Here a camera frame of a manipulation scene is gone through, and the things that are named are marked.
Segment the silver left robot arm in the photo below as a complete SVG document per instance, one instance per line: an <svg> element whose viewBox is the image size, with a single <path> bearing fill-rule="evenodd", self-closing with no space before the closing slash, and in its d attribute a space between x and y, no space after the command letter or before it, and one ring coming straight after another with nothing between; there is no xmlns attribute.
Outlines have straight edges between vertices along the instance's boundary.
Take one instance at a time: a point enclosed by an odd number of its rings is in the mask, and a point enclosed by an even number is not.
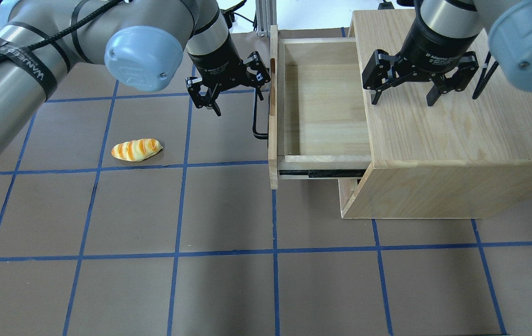
<svg viewBox="0 0 532 336"><path fill-rule="evenodd" d="M198 108L271 81L258 52L243 60L215 0L4 0L0 4L0 154L78 63L103 64L140 91L165 89L184 53Z"/></svg>

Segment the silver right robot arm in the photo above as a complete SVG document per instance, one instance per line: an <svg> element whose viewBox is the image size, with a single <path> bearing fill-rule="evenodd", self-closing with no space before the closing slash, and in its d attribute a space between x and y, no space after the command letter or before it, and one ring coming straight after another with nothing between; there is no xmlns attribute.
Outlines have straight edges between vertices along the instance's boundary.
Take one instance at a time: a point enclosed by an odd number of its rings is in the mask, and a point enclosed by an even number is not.
<svg viewBox="0 0 532 336"><path fill-rule="evenodd" d="M516 89L532 93L532 0L399 0L415 19L400 51L373 51L362 85L376 105L383 91L431 82L428 106L463 91L477 71L478 98L497 68Z"/></svg>

